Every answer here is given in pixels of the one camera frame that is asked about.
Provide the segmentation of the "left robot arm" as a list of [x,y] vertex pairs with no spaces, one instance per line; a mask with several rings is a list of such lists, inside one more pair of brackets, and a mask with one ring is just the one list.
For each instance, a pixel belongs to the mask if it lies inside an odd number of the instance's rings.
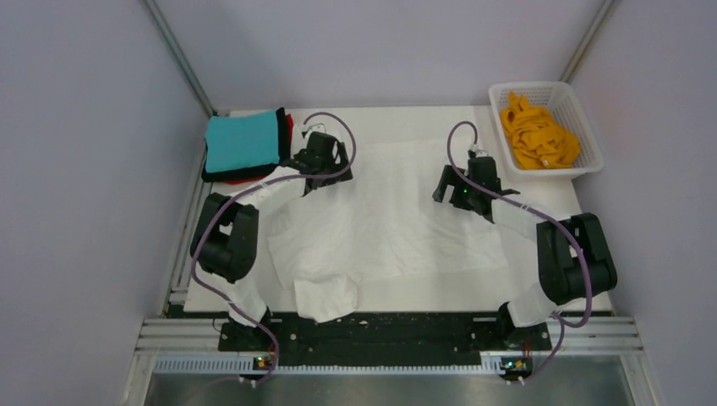
[[191,278],[227,306],[239,324],[239,339],[251,349],[279,344],[262,318],[268,311],[257,288],[249,285],[255,268],[260,226],[269,215],[306,195],[352,179],[357,143],[318,131],[305,145],[258,182],[233,195],[210,194],[200,211],[190,244]]

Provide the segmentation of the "white t shirt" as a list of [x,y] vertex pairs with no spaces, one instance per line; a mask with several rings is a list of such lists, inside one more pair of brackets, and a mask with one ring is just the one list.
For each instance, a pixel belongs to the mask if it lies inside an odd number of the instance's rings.
[[495,225],[432,198],[458,158],[444,140],[363,145],[351,180],[276,211],[268,250],[297,313],[332,321],[357,310],[366,283],[507,268]]

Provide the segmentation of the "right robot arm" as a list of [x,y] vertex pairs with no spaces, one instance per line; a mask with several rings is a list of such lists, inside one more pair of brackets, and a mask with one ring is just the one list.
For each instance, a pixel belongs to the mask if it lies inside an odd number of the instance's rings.
[[507,228],[535,245],[538,280],[498,309],[495,335],[506,348],[519,348],[537,327],[576,299],[585,299],[588,318],[592,299],[617,285],[617,272],[597,216],[559,214],[505,189],[495,160],[473,156],[468,168],[444,166],[432,194],[441,203],[452,188],[450,204]]

